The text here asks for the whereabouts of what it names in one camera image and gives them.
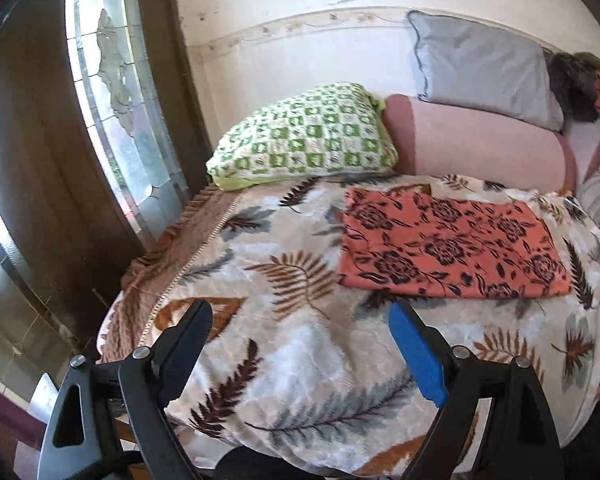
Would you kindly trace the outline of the grey pillow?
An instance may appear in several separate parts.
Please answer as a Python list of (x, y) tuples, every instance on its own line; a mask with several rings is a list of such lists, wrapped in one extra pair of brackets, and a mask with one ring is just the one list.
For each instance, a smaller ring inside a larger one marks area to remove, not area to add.
[(508, 30), (419, 11), (407, 14), (424, 78), (419, 99), (504, 115), (558, 131), (565, 117), (544, 50)]

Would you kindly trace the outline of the orange floral garment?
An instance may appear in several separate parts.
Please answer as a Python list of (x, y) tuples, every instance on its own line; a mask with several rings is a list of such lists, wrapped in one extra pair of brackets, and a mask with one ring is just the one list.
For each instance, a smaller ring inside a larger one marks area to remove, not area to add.
[(545, 223), (520, 200), (452, 200), (406, 188), (350, 188), (340, 283), (399, 296), (564, 296), (570, 275)]

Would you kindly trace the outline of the pile of dark clothes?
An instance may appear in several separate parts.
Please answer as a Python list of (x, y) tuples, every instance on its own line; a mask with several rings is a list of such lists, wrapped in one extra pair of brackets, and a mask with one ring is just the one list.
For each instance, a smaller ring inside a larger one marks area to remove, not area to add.
[(590, 52), (550, 53), (550, 88), (562, 112), (579, 122), (600, 118), (600, 58)]

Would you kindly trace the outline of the patterned glass window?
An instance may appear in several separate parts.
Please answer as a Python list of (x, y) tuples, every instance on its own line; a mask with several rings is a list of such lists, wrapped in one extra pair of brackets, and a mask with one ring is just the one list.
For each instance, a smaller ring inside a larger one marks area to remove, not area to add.
[(152, 243), (188, 186), (151, 73), (138, 0), (66, 0), (74, 88), (99, 165), (132, 230)]

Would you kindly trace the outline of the pink bolster pillow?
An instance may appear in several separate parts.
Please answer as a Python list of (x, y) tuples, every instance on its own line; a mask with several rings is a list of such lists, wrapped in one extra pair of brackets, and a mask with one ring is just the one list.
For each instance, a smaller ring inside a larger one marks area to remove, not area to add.
[(459, 174), (542, 193), (576, 188), (576, 161), (564, 138), (521, 120), (393, 94), (382, 123), (401, 174)]

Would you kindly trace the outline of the green white patterned pillow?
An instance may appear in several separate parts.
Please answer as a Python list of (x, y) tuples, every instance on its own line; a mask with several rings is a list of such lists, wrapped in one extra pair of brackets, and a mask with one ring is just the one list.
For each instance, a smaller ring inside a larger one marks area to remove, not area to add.
[(398, 162), (385, 102), (356, 82), (322, 84), (256, 110), (221, 136), (206, 163), (223, 191), (268, 182), (381, 174)]

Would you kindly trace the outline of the leaf-patterned fleece blanket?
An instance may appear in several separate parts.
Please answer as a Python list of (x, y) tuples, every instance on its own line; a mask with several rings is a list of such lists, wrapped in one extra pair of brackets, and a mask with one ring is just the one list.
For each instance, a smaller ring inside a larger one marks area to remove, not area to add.
[[(564, 296), (504, 300), (399, 296), (340, 283), (350, 188), (437, 198), (520, 200), (550, 231), (569, 271)], [(168, 415), (212, 443), (242, 445), (316, 474), (397, 477), (436, 416), (388, 326), (407, 301), (449, 344), (477, 358), (528, 359), (558, 439), (600, 400), (600, 229), (569, 194), (461, 176), (331, 177), (206, 188), (134, 260), (102, 324), (107, 362), (153, 344), (195, 300), (211, 304), (208, 341)]]

